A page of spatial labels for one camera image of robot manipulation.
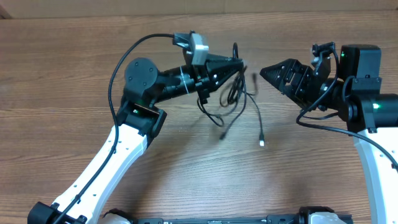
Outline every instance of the wooden table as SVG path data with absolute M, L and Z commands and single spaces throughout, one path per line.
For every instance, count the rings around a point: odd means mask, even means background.
M 129 46 L 147 34 L 191 29 L 207 36 L 214 54 L 231 55 L 237 42 L 249 73 L 287 58 L 309 64 L 315 42 L 333 40 L 338 49 L 376 44 L 382 92 L 398 93 L 397 11 L 2 20 L 0 223 L 25 223 L 37 201 L 51 204 L 95 156 L 113 125 L 109 78 Z M 142 44 L 127 62 L 136 57 L 150 57 L 161 70 L 183 64 L 180 48 L 167 39 Z M 116 107 L 126 64 L 114 83 Z M 196 94 L 160 103 L 169 115 L 159 137 L 127 171 L 104 211 L 260 217 L 323 205 L 370 223 L 352 138 L 298 126 L 298 106 L 263 79 L 259 88 L 267 148 L 258 146 L 250 103 L 224 141 L 218 140 L 223 129 L 197 108 Z M 207 107 L 218 109 L 218 93 Z M 345 128 L 337 118 L 324 124 Z

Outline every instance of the green indicator light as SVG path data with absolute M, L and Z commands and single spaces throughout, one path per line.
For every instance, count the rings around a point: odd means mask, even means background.
M 379 109 L 381 106 L 377 103 L 373 103 L 373 109 Z

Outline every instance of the tabletop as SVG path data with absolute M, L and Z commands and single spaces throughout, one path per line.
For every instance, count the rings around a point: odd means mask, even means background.
M 36 202 L 50 205 L 101 148 L 113 125 L 109 79 L 131 44 L 147 34 L 190 30 L 207 37 L 213 54 L 230 56 L 237 42 L 247 73 L 287 58 L 309 65 L 313 43 L 334 41 L 338 51 L 343 44 L 375 44 L 382 49 L 382 92 L 398 93 L 397 11 L 1 20 L 0 223 L 25 223 Z M 170 40 L 143 43 L 115 79 L 116 109 L 124 69 L 136 57 L 151 58 L 160 70 L 183 65 Z M 259 147 L 251 102 L 222 141 L 224 129 L 200 112 L 196 93 L 159 103 L 168 113 L 159 136 L 103 211 L 118 208 L 138 218 L 262 217 L 323 205 L 370 223 L 352 138 L 295 124 L 299 107 L 261 77 L 258 85 L 266 147 Z M 211 94 L 208 110 L 220 110 L 219 93 Z M 322 123 L 345 128 L 338 118 Z

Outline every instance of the wall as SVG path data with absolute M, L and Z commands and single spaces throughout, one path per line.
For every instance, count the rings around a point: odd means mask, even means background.
M 5 17 L 393 10 L 397 0 L 0 0 Z

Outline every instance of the wooden surface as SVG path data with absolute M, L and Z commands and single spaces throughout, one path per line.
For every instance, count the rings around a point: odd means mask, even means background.
M 248 72 L 297 58 L 313 43 L 376 44 L 382 92 L 398 93 L 398 13 L 305 12 L 214 16 L 99 17 L 0 21 L 0 223 L 25 223 L 32 206 L 50 204 L 80 175 L 113 125 L 111 73 L 138 38 L 154 32 L 205 34 L 210 52 L 231 55 Z M 183 64 L 169 39 L 149 40 L 127 58 L 150 57 L 160 70 Z M 119 106 L 123 64 L 114 83 Z M 364 175 L 353 140 L 295 124 L 298 106 L 259 79 L 267 148 L 258 146 L 252 104 L 224 141 L 196 106 L 196 94 L 160 103 L 159 137 L 127 171 L 104 210 L 137 217 L 260 217 L 330 206 L 370 223 Z M 209 110 L 218 109 L 218 93 Z M 338 119 L 325 122 L 345 128 Z
M 12 18 L 395 10 L 397 0 L 0 0 Z

